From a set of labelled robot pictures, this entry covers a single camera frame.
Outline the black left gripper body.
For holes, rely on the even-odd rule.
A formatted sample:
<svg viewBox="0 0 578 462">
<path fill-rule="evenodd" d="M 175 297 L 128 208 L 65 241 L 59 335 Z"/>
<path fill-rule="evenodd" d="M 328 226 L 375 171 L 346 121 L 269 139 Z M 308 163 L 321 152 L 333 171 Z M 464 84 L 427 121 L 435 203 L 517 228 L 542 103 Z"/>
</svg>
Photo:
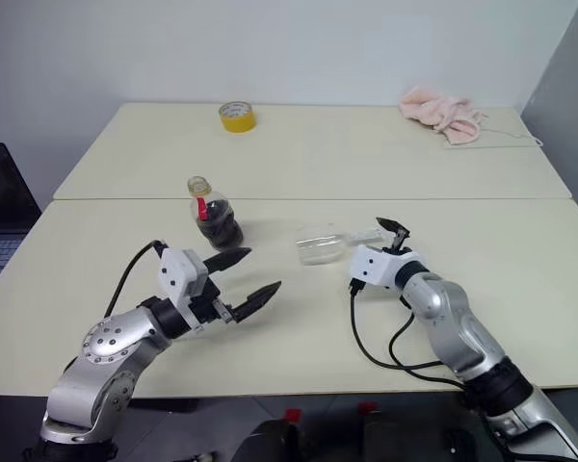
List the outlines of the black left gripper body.
<svg viewBox="0 0 578 462">
<path fill-rule="evenodd" d="M 200 331 L 205 324 L 216 320 L 234 321 L 231 305 L 221 300 L 221 290 L 213 281 L 206 281 L 198 295 L 188 294 L 188 297 L 188 308 L 197 320 L 196 326 L 188 321 L 190 331 Z"/>
</svg>

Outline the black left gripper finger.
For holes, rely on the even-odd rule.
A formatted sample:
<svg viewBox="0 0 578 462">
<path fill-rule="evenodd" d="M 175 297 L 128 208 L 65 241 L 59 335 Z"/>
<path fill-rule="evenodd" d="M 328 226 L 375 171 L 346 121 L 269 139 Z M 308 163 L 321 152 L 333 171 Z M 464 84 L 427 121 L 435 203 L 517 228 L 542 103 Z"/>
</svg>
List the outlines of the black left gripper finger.
<svg viewBox="0 0 578 462">
<path fill-rule="evenodd" d="M 224 271 L 240 263 L 251 253 L 249 247 L 235 247 L 223 250 L 206 259 L 204 266 L 209 272 Z"/>
<path fill-rule="evenodd" d="M 277 281 L 248 295 L 244 303 L 231 309 L 233 320 L 241 322 L 256 313 L 275 295 L 280 286 L 281 282 Z"/>
</svg>

